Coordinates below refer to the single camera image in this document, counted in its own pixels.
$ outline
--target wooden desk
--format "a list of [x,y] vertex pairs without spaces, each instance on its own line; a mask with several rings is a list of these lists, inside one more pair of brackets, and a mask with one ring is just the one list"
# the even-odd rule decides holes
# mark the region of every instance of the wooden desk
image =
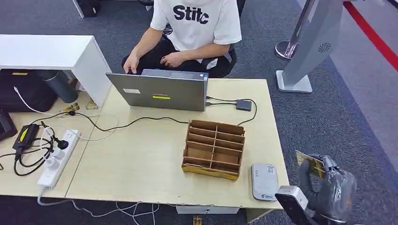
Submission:
[[[250,167],[255,162],[274,164],[279,185],[289,185],[266,80],[209,79],[207,94],[215,98],[251,98],[257,117],[243,126],[246,142],[241,174],[237,181],[184,173],[182,153],[186,124],[171,120],[141,120],[117,130],[109,138],[89,142],[72,180],[67,198],[182,205],[247,208],[248,221],[269,210],[282,209],[278,202],[253,198]],[[103,113],[114,114],[125,125],[139,117],[172,117],[238,124],[254,111],[238,111],[233,105],[209,106],[205,112],[130,107],[112,88]],[[98,119],[101,128],[112,120]],[[95,129],[91,138],[102,137]]]
[[[90,98],[85,92],[79,93],[78,103],[80,106],[79,112],[85,113],[88,115],[95,115],[99,113],[99,110],[86,110],[85,106],[89,102]],[[48,113],[57,114],[59,110],[67,107],[70,104],[66,104],[62,102],[62,100],[58,100],[52,109]],[[10,116],[15,123],[18,132],[21,130],[23,125],[30,124],[36,119],[48,117],[47,115],[43,115],[40,113],[34,112],[16,112],[10,113]],[[80,117],[74,118],[53,118],[49,120],[44,120],[44,122],[49,126],[64,126],[71,129],[78,129],[82,132],[83,137],[89,137],[92,133],[92,129],[94,126],[86,119]],[[65,129],[54,127],[55,134],[57,137],[62,137],[65,133]],[[41,136],[42,129],[39,130],[38,137]],[[12,148],[14,141],[18,134],[14,137],[8,138],[0,142],[0,155],[8,154],[8,153],[15,153],[15,150]],[[75,150],[73,151],[68,163],[66,164],[63,173],[58,180],[57,185],[54,187],[53,190],[47,191],[45,196],[48,197],[59,197],[64,198],[66,192],[69,188],[69,185],[72,181],[72,178],[75,174],[77,169],[77,165],[80,161],[80,158],[86,148],[87,141],[80,139],[77,143]],[[40,157],[43,156],[45,150],[34,152],[31,154],[26,154],[23,156],[23,162],[25,164],[32,164],[37,161]],[[0,171],[0,180],[2,185],[0,185],[0,195],[22,195],[22,196],[38,196],[40,194],[41,188],[37,185],[37,181],[42,174],[44,166],[41,166],[37,171],[34,173],[20,177],[15,175],[14,173],[14,156],[6,156],[0,158],[0,163],[4,166],[4,170]],[[22,166],[17,166],[17,170],[19,173],[26,173],[33,168],[25,168]]]

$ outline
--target cardboard compartment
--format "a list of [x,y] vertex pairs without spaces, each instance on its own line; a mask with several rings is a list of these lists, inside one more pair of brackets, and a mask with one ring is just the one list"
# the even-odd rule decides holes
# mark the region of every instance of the cardboard compartment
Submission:
[[225,140],[225,141],[229,141],[229,142],[240,143],[240,144],[243,144],[244,140],[245,140],[245,138],[241,135],[232,135],[232,134],[226,134],[226,133],[221,133],[221,132],[217,132],[216,135],[217,135],[217,139]]
[[234,150],[243,151],[243,144],[236,143],[236,142],[229,142],[229,141],[216,139],[215,145],[217,147],[224,147],[224,148],[227,148],[227,149],[234,149]]
[[212,162],[212,167],[213,169],[216,170],[221,170],[221,171],[228,171],[228,172],[234,172],[234,173],[239,173],[239,165],[238,164],[229,164],[229,163],[224,163],[224,162]]
[[213,146],[187,141],[184,156],[211,160]]
[[235,125],[230,125],[230,124],[219,124],[217,125],[217,131],[222,132],[222,133],[227,133],[227,134],[233,134],[233,135],[243,135],[245,133],[245,130],[243,127],[238,127]]
[[241,156],[242,156],[242,151],[215,147],[212,160],[239,164],[239,159]]
[[243,127],[235,125],[190,121],[183,153],[183,171],[237,180],[244,134]]
[[196,127],[190,127],[188,133],[215,138],[215,132]]
[[184,157],[184,163],[186,163],[188,165],[192,165],[192,166],[197,166],[197,167],[210,168],[211,161],[203,160],[200,158]]
[[203,144],[208,144],[208,145],[214,145],[215,138],[196,135],[196,134],[188,134],[187,141],[203,143]]
[[189,123],[190,127],[193,128],[200,128],[203,130],[213,130],[215,131],[217,128],[217,123],[208,122],[208,121],[201,121],[201,120],[191,120]]

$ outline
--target metal stand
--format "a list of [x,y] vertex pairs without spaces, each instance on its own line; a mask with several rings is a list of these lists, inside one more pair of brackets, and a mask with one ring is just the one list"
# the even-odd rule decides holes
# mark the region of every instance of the metal stand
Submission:
[[278,90],[283,92],[312,93],[312,87],[308,75],[305,75],[296,84],[285,84],[282,74],[283,70],[276,71],[276,82],[278,83]]
[[294,29],[293,35],[290,38],[290,41],[281,41],[275,45],[275,54],[284,60],[291,60],[296,48],[300,45],[300,31],[301,27],[305,19],[308,18],[308,15],[311,12],[312,6],[314,5],[315,0],[307,0],[304,5],[303,11],[301,12],[300,18],[297,21],[296,28]]
[[285,69],[276,72],[280,91],[312,92],[307,74],[335,49],[342,11],[341,0],[319,0],[300,48]]

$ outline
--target plastic wrap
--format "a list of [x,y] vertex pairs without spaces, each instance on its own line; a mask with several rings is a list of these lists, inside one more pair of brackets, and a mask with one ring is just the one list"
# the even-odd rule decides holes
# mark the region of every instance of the plastic wrap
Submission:
[[337,222],[345,222],[351,212],[357,182],[353,174],[339,168],[329,156],[319,156],[325,165],[325,178],[316,192],[309,178],[310,164],[303,161],[299,170],[300,189],[308,199],[308,207]]

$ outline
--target man's hand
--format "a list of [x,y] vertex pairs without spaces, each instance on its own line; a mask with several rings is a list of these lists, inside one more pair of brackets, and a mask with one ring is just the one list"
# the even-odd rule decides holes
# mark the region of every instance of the man's hand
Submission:
[[179,67],[185,61],[184,52],[173,52],[161,59],[161,64],[167,67]]
[[123,65],[125,73],[128,73],[129,70],[131,70],[134,74],[136,74],[138,63],[139,63],[139,58],[137,57],[137,55],[131,53]]

